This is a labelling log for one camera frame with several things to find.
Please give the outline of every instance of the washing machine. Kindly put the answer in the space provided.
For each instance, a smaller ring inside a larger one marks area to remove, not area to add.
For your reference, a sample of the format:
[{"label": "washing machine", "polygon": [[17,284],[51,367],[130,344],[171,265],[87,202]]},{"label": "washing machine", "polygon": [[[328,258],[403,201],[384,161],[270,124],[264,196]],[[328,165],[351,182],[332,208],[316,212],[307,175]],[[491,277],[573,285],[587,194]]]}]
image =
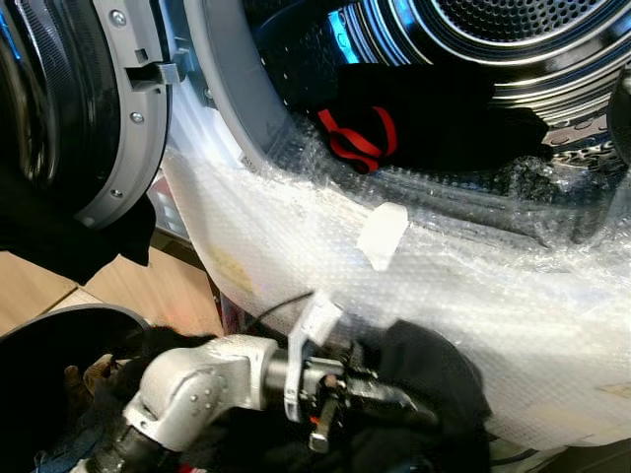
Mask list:
[{"label": "washing machine", "polygon": [[[545,120],[549,163],[360,175],[299,110],[344,64],[455,60]],[[629,61],[623,0],[2,0],[2,155],[94,229],[162,166],[240,307],[421,323],[481,367],[494,434],[604,444],[631,436]]]}]

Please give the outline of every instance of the stainless steel drum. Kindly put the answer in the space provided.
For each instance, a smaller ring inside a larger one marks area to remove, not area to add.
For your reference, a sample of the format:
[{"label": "stainless steel drum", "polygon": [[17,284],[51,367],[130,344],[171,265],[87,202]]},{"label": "stainless steel drum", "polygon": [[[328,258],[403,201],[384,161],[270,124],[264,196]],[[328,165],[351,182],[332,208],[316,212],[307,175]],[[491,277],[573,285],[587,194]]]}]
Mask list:
[{"label": "stainless steel drum", "polygon": [[339,15],[359,60],[475,61],[497,84],[495,104],[528,106],[552,126],[557,162],[612,165],[605,112],[631,59],[629,2],[363,0]]}]

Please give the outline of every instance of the black fabric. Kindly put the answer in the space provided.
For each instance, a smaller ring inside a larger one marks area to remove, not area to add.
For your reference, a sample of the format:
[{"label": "black fabric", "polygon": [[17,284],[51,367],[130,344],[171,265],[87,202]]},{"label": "black fabric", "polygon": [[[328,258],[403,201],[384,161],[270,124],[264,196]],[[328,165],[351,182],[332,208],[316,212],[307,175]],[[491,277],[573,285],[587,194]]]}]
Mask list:
[{"label": "black fabric", "polygon": [[631,94],[625,84],[630,79],[631,68],[625,67],[613,88],[607,111],[615,151],[627,166],[631,166]]},{"label": "black fabric", "polygon": [[119,253],[147,266],[155,227],[155,210],[143,196],[112,225],[90,230],[42,197],[0,157],[0,250],[83,285]]},{"label": "black fabric", "polygon": [[[144,357],[128,363],[95,398],[105,422],[119,419],[138,388],[151,360],[169,348],[196,346],[204,338],[183,338],[168,329],[150,329],[144,340],[132,340],[120,354],[142,345]],[[348,414],[327,455],[311,452],[309,425],[294,424],[282,411],[233,409],[209,427],[183,456],[191,466],[241,473],[287,472],[419,472],[489,471],[484,420],[490,414],[475,367],[443,337],[416,325],[397,322],[379,347],[376,366],[384,381],[404,387],[431,402],[441,413],[434,430],[414,430],[363,415]]]},{"label": "black fabric", "polygon": [[541,144],[547,124],[529,108],[489,107],[495,87],[476,64],[349,64],[338,69],[337,79],[336,99],[310,116],[328,108],[340,126],[380,144],[384,127],[367,110],[385,108],[396,126],[398,149],[381,166],[460,172],[498,169],[522,156],[551,156]]},{"label": "black fabric", "polygon": [[20,156],[18,140],[18,114],[14,107],[14,94],[9,86],[10,75],[0,57],[0,150],[4,156]]}]

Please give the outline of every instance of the bubble wrap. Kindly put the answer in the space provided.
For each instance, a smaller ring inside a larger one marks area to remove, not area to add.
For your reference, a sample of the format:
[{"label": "bubble wrap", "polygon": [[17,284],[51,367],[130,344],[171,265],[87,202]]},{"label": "bubble wrap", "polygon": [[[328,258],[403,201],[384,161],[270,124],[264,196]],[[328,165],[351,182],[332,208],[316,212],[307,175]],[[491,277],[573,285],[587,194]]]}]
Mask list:
[{"label": "bubble wrap", "polygon": [[[218,138],[217,112],[192,115],[189,100],[176,93],[163,167],[228,298],[257,314],[323,289],[352,314],[347,336],[400,318],[440,332],[482,370],[488,428],[503,439],[549,449],[631,437],[628,175],[612,183],[525,159],[477,181],[360,176],[307,123],[254,162]],[[405,206],[409,225],[376,271],[356,244],[385,202]]]}]

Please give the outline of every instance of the black bucket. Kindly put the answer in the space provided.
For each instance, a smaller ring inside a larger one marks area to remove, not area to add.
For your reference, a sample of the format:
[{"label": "black bucket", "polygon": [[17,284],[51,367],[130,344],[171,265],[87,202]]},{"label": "black bucket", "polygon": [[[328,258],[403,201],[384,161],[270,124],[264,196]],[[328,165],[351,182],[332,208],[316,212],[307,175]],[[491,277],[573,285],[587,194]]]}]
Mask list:
[{"label": "black bucket", "polygon": [[47,313],[0,338],[0,471],[33,471],[35,454],[63,434],[66,367],[83,372],[146,327],[130,310],[89,304]]}]

